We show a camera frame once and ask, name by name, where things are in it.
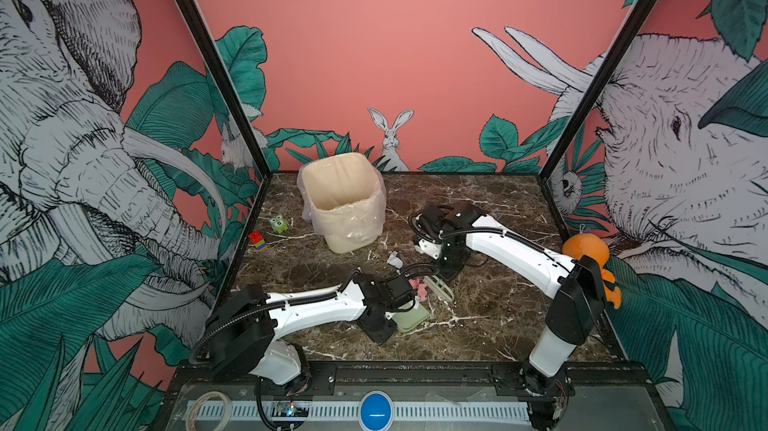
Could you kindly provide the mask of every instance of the elephant eye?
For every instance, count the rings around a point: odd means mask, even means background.
[[[23,0],[11,0],[11,1],[13,2],[13,5],[16,7],[16,12],[22,18],[22,20],[24,20],[24,24],[27,25],[27,28],[29,28],[29,23],[34,21],[32,10],[29,9],[29,6],[24,4]]]
[[[682,124],[683,122],[682,120],[680,120],[679,116],[675,116],[674,119],[672,120],[671,128],[672,128],[672,132],[675,135],[675,138],[677,138],[677,141],[680,140],[680,127],[682,126]]]

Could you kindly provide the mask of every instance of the brown marble surface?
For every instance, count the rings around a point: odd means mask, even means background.
[[[301,219],[303,200],[296,174],[275,175],[256,228],[269,247],[257,252],[249,246],[232,291],[254,282],[261,282],[267,291],[282,292],[332,286],[357,267],[389,276],[395,271],[386,263],[391,251],[397,251],[405,264],[424,261],[425,256],[413,248],[406,219],[428,202],[449,206],[473,202],[545,247],[559,251],[562,246],[533,177],[389,175],[384,182],[384,232],[368,246],[336,254]],[[277,214],[291,224],[283,235],[272,233],[267,221]],[[483,259],[473,257],[481,263]],[[528,356],[542,332],[549,298],[494,260],[466,267],[449,286],[456,295],[453,303],[429,293],[426,305],[432,317],[410,333],[396,332],[382,346],[347,322],[304,330],[287,340],[301,344],[309,359],[522,360]],[[607,361],[611,357],[605,346],[590,338],[571,359]]]

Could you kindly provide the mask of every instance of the blue button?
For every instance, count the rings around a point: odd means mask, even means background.
[[[360,402],[360,426],[365,431],[386,431],[392,424],[392,401],[381,391],[371,391]]]

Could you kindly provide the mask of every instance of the trash can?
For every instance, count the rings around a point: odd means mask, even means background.
[[[386,189],[379,170],[360,153],[307,163],[296,184],[304,198],[301,217],[334,253],[373,243],[384,228]]]

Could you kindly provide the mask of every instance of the green toy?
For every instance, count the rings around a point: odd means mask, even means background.
[[[285,231],[288,231],[288,223],[283,219],[283,215],[271,217],[270,225],[272,226],[272,231],[277,234],[283,234]]]

